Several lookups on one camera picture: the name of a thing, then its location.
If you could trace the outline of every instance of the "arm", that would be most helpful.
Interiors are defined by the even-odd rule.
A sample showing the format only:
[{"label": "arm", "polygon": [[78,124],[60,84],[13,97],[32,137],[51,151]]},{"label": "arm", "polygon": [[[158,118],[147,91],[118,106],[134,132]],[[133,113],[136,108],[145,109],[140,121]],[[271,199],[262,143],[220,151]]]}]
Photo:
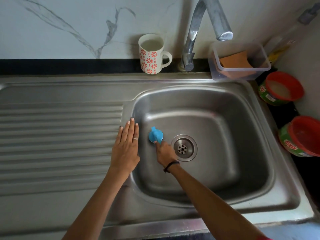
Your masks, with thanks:
[{"label": "arm", "polygon": [[106,220],[110,206],[129,174],[140,161],[138,156],[138,124],[134,119],[120,127],[112,148],[111,164],[106,177],[62,240],[96,240]]},{"label": "arm", "polygon": [[[177,160],[174,149],[165,141],[157,142],[158,162],[166,167]],[[214,192],[188,174],[179,164],[168,169],[193,203],[210,233],[217,240],[258,240],[265,235]]]}]

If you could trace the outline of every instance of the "sink drain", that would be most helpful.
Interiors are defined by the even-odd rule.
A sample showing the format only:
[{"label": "sink drain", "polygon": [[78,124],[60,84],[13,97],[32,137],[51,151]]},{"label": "sink drain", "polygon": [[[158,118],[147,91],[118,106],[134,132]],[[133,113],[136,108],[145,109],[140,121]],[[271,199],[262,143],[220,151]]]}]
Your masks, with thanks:
[{"label": "sink drain", "polygon": [[194,139],[187,135],[178,135],[171,142],[179,161],[188,162],[197,155],[198,147]]}]

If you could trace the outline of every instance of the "chrome faucet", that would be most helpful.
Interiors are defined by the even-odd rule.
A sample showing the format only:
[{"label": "chrome faucet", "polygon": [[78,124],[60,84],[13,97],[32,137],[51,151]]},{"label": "chrome faucet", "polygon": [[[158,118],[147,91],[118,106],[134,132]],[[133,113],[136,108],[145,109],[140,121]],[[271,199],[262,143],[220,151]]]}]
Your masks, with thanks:
[{"label": "chrome faucet", "polygon": [[217,40],[225,41],[232,40],[233,38],[233,33],[219,0],[199,0],[193,12],[188,37],[182,51],[181,62],[179,64],[182,71],[189,72],[193,69],[193,57],[195,54],[192,50],[203,14],[206,10],[208,11]]}]

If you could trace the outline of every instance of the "bracelet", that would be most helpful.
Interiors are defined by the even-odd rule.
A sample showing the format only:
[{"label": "bracelet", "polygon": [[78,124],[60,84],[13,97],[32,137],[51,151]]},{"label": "bracelet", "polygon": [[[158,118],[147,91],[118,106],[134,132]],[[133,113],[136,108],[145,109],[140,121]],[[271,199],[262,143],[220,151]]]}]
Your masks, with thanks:
[{"label": "bracelet", "polygon": [[165,169],[163,169],[163,171],[164,171],[165,173],[170,173],[170,172],[168,171],[168,168],[169,168],[171,165],[173,165],[173,164],[180,164],[180,163],[179,163],[178,160],[172,161],[172,162],[170,162],[170,163],[165,167]]}]

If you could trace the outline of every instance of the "floral mug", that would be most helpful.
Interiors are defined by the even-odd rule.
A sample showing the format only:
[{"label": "floral mug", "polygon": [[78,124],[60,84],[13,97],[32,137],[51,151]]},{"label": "floral mug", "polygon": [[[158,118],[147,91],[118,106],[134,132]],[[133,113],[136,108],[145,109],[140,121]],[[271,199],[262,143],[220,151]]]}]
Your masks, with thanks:
[{"label": "floral mug", "polygon": [[[140,65],[145,73],[157,74],[172,62],[172,55],[163,50],[164,42],[159,35],[153,33],[145,34],[140,37],[138,44]],[[169,62],[166,64],[162,64],[163,55],[169,57]]]}]

